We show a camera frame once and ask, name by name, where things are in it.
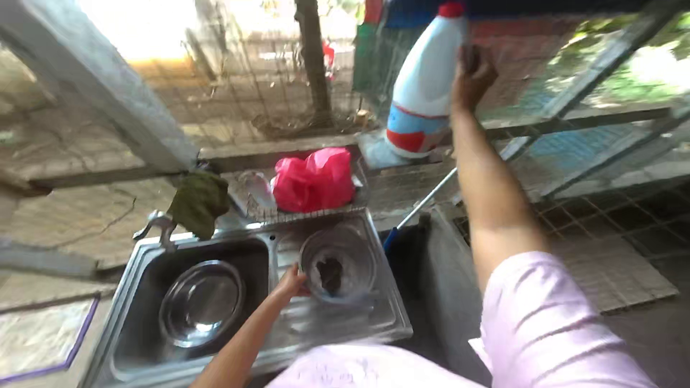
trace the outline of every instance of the sink basin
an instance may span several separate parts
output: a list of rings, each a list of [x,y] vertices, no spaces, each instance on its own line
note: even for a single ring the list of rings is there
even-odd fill
[[[268,258],[268,247],[254,239],[178,249],[157,256],[144,269],[124,319],[112,359],[115,369],[126,372],[218,353],[268,295]],[[237,268],[246,285],[245,303],[237,321],[215,340],[194,349],[176,347],[163,337],[158,311],[175,280],[206,260],[221,260]]]
[[[357,304],[332,304],[293,298],[281,312],[252,366],[253,374],[276,371],[300,354],[324,344],[385,343],[412,335],[412,326],[395,285],[381,242],[366,209],[253,229],[216,231],[200,242],[191,233],[174,235],[166,253],[157,237],[137,243],[112,301],[110,315],[80,382],[81,388],[187,387],[259,306],[314,233],[347,226],[362,240],[362,254],[377,268],[371,292]],[[181,348],[162,335],[158,314],[166,292],[192,266],[206,260],[237,268],[246,295],[239,319],[216,340]]]

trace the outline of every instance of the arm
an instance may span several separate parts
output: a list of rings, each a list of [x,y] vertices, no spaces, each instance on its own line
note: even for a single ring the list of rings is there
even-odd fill
[[[471,74],[458,66],[451,125],[484,293],[482,341],[492,364],[492,386],[654,387],[548,253],[519,182],[474,118],[474,108],[497,76],[488,52],[475,58],[479,65]]]
[[[259,305],[239,331],[211,360],[190,388],[241,388],[280,311],[293,296],[308,295],[301,288],[306,275],[293,265],[273,292]]]
[[[487,50],[476,50],[477,70],[459,62],[452,90],[451,128],[457,176],[467,208],[472,256],[482,292],[493,270],[517,253],[549,251],[529,201],[474,117],[498,74]]]

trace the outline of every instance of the person's right hand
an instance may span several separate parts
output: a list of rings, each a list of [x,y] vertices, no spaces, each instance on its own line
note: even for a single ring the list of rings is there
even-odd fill
[[[498,72],[488,48],[461,48],[457,56],[455,81],[451,91],[451,115],[474,113],[477,104],[496,78]]]

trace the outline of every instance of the white plastic bottle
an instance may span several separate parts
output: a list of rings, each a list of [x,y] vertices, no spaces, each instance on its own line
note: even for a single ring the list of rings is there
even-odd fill
[[[448,130],[457,53],[468,43],[461,3],[439,7],[407,55],[393,87],[386,140],[403,157],[425,157]]]

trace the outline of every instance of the dish rack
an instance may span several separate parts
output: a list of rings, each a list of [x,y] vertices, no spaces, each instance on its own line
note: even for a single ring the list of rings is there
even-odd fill
[[[261,172],[271,179],[275,176],[274,170],[261,170]],[[370,189],[364,173],[364,159],[358,157],[354,162],[351,162],[351,172],[353,175],[353,182],[355,183],[355,194],[350,204],[341,206],[339,208],[313,211],[310,213],[291,213],[281,211],[278,208],[267,208],[259,204],[259,202],[249,193],[244,187],[244,183],[239,179],[241,173],[233,173],[233,177],[228,174],[223,174],[223,177],[228,180],[230,184],[230,195],[237,201],[248,218],[261,222],[264,224],[278,224],[282,222],[292,222],[296,220],[303,220],[306,218],[322,217],[325,215],[349,213],[351,211],[358,211],[366,208],[369,201]]]

